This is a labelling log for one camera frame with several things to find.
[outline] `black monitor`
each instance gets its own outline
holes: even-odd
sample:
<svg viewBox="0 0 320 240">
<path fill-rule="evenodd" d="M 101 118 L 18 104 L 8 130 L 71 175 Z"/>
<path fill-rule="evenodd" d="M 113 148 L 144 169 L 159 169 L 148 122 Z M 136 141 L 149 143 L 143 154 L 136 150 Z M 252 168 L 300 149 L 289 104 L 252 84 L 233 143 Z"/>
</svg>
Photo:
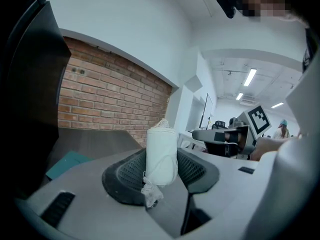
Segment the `black monitor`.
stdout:
<svg viewBox="0 0 320 240">
<path fill-rule="evenodd" d="M 203 110 L 203 115 L 201 117 L 199 128 L 206 128 L 206 129 L 208 128 L 212 107 L 213 107 L 212 100 L 211 100 L 209 94 L 207 94 L 205 106 L 204 106 L 204 110 Z"/>
</svg>

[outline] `headset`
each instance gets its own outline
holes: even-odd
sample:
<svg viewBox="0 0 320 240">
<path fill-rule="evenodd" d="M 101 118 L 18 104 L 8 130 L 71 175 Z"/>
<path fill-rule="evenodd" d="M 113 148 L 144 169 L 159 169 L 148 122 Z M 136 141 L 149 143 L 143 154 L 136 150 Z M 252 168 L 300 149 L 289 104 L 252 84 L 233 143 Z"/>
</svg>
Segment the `headset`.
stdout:
<svg viewBox="0 0 320 240">
<path fill-rule="evenodd" d="M 243 0 L 216 0 L 225 15 L 232 19 L 236 14 L 236 9 L 246 17 L 258 17 L 260 13 L 256 10 L 249 9 L 249 4 L 243 3 Z"/>
</svg>

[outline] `brick wall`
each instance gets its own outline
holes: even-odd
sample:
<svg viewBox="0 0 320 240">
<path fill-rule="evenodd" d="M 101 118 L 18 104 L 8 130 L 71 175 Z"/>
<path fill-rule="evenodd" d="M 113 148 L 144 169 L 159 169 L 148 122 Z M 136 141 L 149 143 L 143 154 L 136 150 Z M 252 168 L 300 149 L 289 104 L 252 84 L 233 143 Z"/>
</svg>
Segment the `brick wall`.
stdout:
<svg viewBox="0 0 320 240">
<path fill-rule="evenodd" d="M 133 62 L 72 38 L 61 85 L 58 125 L 127 130 L 142 146 L 165 117 L 172 87 Z"/>
</svg>

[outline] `green cloth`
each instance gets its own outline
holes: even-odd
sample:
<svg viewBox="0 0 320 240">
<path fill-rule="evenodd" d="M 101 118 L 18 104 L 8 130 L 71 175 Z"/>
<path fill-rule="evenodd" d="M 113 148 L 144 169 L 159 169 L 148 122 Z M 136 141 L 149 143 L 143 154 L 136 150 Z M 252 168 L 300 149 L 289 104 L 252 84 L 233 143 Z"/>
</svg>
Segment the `green cloth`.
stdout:
<svg viewBox="0 0 320 240">
<path fill-rule="evenodd" d="M 45 175 L 49 179 L 54 180 L 68 171 L 70 168 L 89 162 L 91 160 L 91 158 L 78 154 L 77 152 L 69 151 L 62 159 L 60 159 L 54 166 L 52 166 Z"/>
</svg>

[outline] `fluorescent light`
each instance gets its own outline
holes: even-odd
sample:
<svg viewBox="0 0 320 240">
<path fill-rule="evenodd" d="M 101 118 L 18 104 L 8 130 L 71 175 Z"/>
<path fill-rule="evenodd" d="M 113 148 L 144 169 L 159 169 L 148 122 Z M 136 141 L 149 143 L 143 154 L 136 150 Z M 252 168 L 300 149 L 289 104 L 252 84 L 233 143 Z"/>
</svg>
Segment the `fluorescent light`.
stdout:
<svg viewBox="0 0 320 240">
<path fill-rule="evenodd" d="M 236 97 L 236 100 L 237 100 L 237 101 L 240 100 L 241 97 L 242 97 L 242 95 L 244 95 L 244 94 L 240 92 L 239 95 L 238 95 L 238 97 Z"/>
<path fill-rule="evenodd" d="M 284 104 L 283 102 L 280 102 L 279 104 L 274 105 L 274 106 L 272 106 L 271 108 L 274 109 L 274 108 L 279 107 L 279 106 L 281 106 L 281 105 L 283 105 L 283 104 Z"/>
<path fill-rule="evenodd" d="M 249 86 L 252 79 L 254 79 L 255 74 L 257 73 L 256 69 L 251 68 L 250 73 L 247 77 L 247 79 L 245 80 L 244 86 Z"/>
</svg>

